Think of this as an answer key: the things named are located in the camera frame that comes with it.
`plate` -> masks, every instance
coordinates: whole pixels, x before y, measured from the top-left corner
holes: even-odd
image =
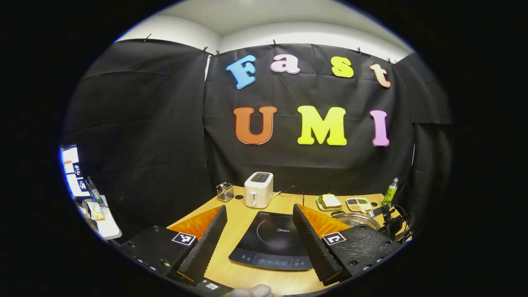
[[[319,206],[319,209],[321,211],[331,211],[331,210],[340,210],[340,209],[343,209],[343,203],[341,202],[341,207],[339,208],[325,208],[324,205],[322,203],[319,203],[319,201],[317,201],[317,198],[315,198],[315,203],[317,203],[317,206]]]

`black curtain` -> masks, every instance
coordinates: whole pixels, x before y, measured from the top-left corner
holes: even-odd
[[[250,74],[256,80],[237,89],[237,81],[226,67],[249,54],[256,57],[252,62],[256,71]],[[270,64],[278,54],[296,56],[300,72],[272,71]],[[334,56],[351,61],[351,78],[334,75]],[[370,69],[376,63],[387,71],[390,88],[382,87]],[[211,57],[205,82],[204,128],[213,185],[227,181],[243,186],[256,171],[275,175],[275,191],[298,185],[305,194],[385,194],[395,177],[405,185],[414,132],[406,88],[394,66],[365,53],[314,44],[264,45]],[[317,140],[312,145],[298,144],[302,117],[297,108],[302,105],[314,106],[322,119],[331,107],[344,108],[347,144],[319,144]],[[250,130],[258,134],[262,130],[258,110],[262,106],[277,108],[272,137],[260,145],[242,143],[235,135],[233,110],[253,108]],[[372,143],[375,131],[369,112],[375,109],[387,113],[388,146]],[[300,193],[296,188],[290,191]]]
[[[444,87],[416,53],[398,61],[395,69],[406,87],[416,143],[409,182],[399,200],[415,215],[419,230],[433,207],[452,202],[443,197],[455,159],[452,114]]]
[[[161,40],[113,43],[81,79],[64,124],[83,172],[127,240],[213,196],[202,107],[208,54]]]

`toaster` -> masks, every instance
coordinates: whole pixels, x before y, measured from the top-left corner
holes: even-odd
[[[273,196],[273,173],[255,172],[244,183],[246,206],[264,208]]]

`white desk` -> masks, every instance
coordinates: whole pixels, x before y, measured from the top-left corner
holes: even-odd
[[[101,195],[101,199],[103,200],[104,204],[107,206],[106,203],[106,197],[105,195]],[[111,240],[118,237],[121,237],[122,233],[119,227],[116,224],[116,221],[114,220],[114,217],[112,216],[112,213],[110,212],[109,207],[101,207],[101,212],[105,216],[104,221],[96,221],[97,223],[97,229],[99,231],[96,231],[96,233],[104,240]]]

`green bottle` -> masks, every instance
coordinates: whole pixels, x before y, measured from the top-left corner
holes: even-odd
[[[90,191],[90,195],[92,196],[92,200],[94,202],[97,202],[99,205],[103,205],[103,200],[101,198],[101,195],[99,194],[99,191],[96,188],[96,185],[93,183],[92,178],[88,177],[88,191]]]
[[[392,184],[387,189],[387,194],[385,194],[385,199],[383,199],[383,202],[381,202],[381,205],[386,205],[391,203],[392,198],[394,198],[394,194],[396,194],[396,190],[398,189],[398,178],[395,178]]]

